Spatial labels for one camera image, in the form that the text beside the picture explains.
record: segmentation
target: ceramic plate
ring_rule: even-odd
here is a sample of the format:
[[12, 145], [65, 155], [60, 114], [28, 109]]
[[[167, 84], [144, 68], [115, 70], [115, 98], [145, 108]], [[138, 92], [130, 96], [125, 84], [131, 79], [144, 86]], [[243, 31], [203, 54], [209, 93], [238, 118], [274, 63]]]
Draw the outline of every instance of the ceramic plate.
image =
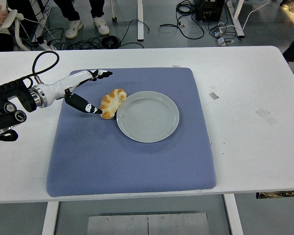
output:
[[166, 95], [137, 92], [123, 102], [117, 111], [121, 131], [139, 142], [157, 142], [171, 135], [179, 122], [176, 104]]

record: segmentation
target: bread roll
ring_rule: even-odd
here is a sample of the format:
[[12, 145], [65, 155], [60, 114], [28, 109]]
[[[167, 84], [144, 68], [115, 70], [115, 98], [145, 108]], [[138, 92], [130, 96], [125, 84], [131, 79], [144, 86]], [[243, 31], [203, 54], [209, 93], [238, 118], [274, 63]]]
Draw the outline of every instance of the bread roll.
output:
[[106, 94], [101, 99], [99, 109], [102, 110], [101, 117], [103, 119], [111, 119], [114, 117], [116, 111], [126, 99], [126, 93], [123, 89], [115, 89], [110, 94]]

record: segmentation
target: robotic arm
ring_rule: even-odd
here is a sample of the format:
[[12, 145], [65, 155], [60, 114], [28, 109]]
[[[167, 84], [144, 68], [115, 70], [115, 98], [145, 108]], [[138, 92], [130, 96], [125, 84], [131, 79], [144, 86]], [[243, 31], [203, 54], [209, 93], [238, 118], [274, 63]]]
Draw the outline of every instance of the robotic arm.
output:
[[26, 114], [10, 102], [17, 97], [22, 106], [32, 112], [37, 107], [50, 106], [56, 99], [64, 98], [65, 102], [72, 107], [85, 112], [102, 114], [102, 110], [88, 103], [85, 99], [73, 94], [73, 90], [87, 81], [96, 81], [108, 77], [112, 72], [105, 70], [84, 70], [65, 77], [51, 85], [46, 85], [36, 75], [37, 85], [26, 87], [24, 80], [28, 77], [19, 78], [15, 81], [0, 86], [0, 141], [15, 141], [17, 133], [13, 127], [26, 121]]

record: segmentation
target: white sneaker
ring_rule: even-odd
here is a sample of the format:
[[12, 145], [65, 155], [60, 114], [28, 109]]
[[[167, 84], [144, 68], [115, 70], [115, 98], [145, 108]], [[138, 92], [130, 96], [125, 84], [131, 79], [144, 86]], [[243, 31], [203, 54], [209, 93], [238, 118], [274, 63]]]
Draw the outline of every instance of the white sneaker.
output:
[[67, 31], [65, 32], [65, 37], [68, 39], [75, 38], [77, 32], [83, 27], [82, 20], [70, 21]]
[[95, 17], [95, 18], [93, 18], [93, 20], [94, 20], [94, 26], [96, 26], [98, 28], [98, 32], [101, 35], [107, 35], [110, 33], [110, 29], [102, 16]]

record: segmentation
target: tape strip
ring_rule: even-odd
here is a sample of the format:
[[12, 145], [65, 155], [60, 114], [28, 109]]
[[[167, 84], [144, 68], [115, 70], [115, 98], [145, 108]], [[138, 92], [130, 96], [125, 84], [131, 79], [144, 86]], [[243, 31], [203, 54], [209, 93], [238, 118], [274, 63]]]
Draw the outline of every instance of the tape strip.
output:
[[212, 99], [219, 99], [219, 97], [214, 92], [210, 93], [209, 95], [212, 97]]
[[277, 122], [277, 120], [274, 119], [274, 117], [267, 110], [265, 110], [263, 108], [258, 109], [256, 111], [256, 114], [261, 116], [266, 122], [268, 122], [271, 125], [273, 125]]

